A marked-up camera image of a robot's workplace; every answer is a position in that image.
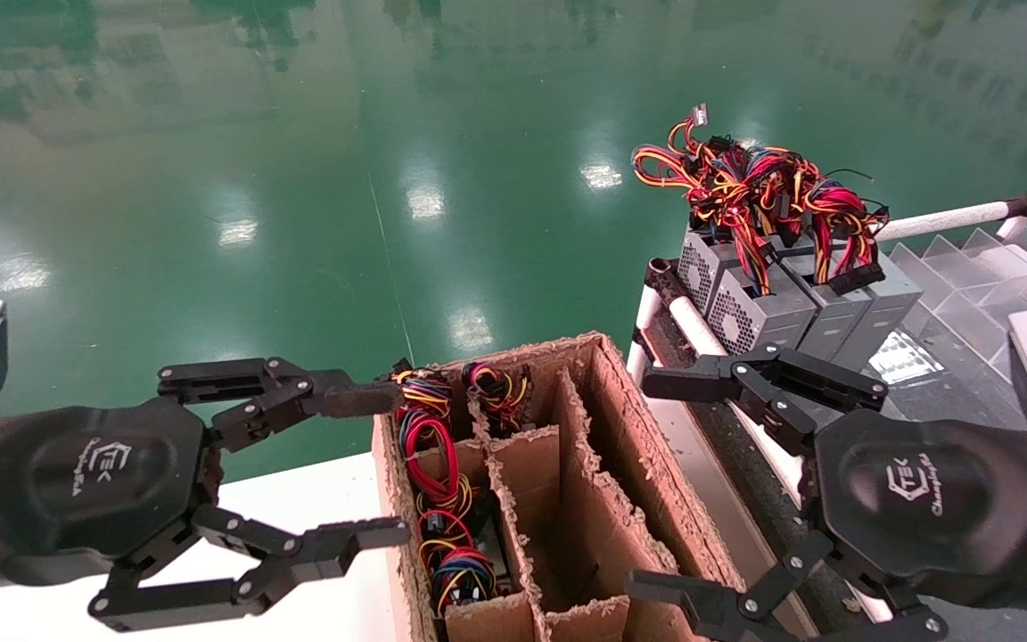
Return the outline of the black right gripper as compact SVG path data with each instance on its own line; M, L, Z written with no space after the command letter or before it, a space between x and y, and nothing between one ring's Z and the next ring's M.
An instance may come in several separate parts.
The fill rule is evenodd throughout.
M849 414L879 411L887 386L843 366L768 345L701 355L687 368L648 366L652 399L733 402L788 455L817 465L819 530L804 535L746 592L710 580L632 570L625 592L669 603L711 641L794 641L774 610L817 567L843 558L881 586L958 605L1027 597L1027 433L962 420L844 417L817 423L791 395ZM942 641L949 625L901 588L881 588L888 621L831 631L820 641Z

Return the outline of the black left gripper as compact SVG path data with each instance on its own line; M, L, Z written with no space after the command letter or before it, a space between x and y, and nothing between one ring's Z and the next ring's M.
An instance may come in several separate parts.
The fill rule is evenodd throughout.
M143 631L261 616L298 586L345 577L359 553L411 540L396 516L293 535L204 505L219 483L204 438L239 452L311 417L387 414L402 406L398 383L358 383L342 369L283 358L184 363L158 378L159 395L172 399L0 417L0 537L11 552L124 556L90 602L97 621ZM205 430L182 407L228 401ZM257 564L237 580L140 584L200 540Z

